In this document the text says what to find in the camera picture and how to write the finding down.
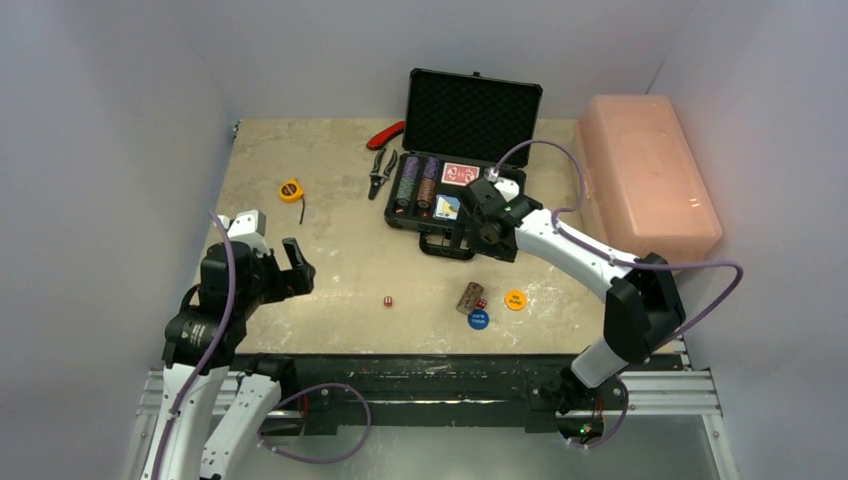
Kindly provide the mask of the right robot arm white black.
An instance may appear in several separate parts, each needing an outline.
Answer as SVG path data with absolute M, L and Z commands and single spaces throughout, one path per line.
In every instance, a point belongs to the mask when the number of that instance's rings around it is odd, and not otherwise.
M 643 258 L 600 243 L 559 220 L 524 194 L 506 198 L 478 179 L 459 199 L 468 216 L 468 245 L 476 254 L 512 262 L 520 252 L 546 261 L 577 280 L 604 305 L 600 338 L 582 351 L 546 395 L 566 413 L 596 399 L 608 379 L 648 359 L 686 318 L 665 259 Z

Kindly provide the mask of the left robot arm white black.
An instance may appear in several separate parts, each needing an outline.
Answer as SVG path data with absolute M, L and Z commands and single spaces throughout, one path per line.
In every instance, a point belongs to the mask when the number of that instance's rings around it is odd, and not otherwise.
M 252 357 L 231 407 L 211 425 L 216 400 L 246 336 L 246 324 L 261 306 L 308 295 L 314 267 L 297 240 L 282 245 L 291 264 L 279 268 L 273 250 L 245 240 L 209 247 L 200 281 L 185 294 L 165 328 L 162 402 L 144 479 L 222 479 L 247 445 L 250 433 L 271 408 L 284 409 L 298 395 L 295 363 L 286 356 Z

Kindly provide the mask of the brown poker chip stack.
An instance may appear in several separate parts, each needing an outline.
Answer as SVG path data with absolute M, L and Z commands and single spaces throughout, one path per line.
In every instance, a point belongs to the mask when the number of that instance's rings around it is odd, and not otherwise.
M 469 282 L 456 304 L 456 310 L 463 315 L 470 315 L 478 308 L 485 289 L 476 282 Z

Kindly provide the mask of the black poker set case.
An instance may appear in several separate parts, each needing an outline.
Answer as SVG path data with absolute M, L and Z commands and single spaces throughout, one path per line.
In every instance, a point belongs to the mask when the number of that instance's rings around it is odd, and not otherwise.
M 427 255 L 472 259 L 474 254 L 466 244 L 468 216 L 462 206 L 455 221 L 433 217 L 437 195 L 459 199 L 465 187 L 441 183 L 444 163 L 477 166 L 478 178 L 488 168 L 495 167 L 501 176 L 524 187 L 529 151 L 523 149 L 515 154 L 509 151 L 533 137 L 542 95 L 539 84 L 487 78 L 478 73 L 413 69 L 409 76 L 403 151 L 398 153 L 398 163 L 385 183 L 390 186 L 384 209 L 386 224 L 416 233 L 419 248 Z M 395 195 L 408 156 L 418 157 L 420 166 L 411 203 L 401 208 L 395 204 Z M 416 195 L 429 157 L 440 160 L 436 195 L 429 209 L 420 209 Z

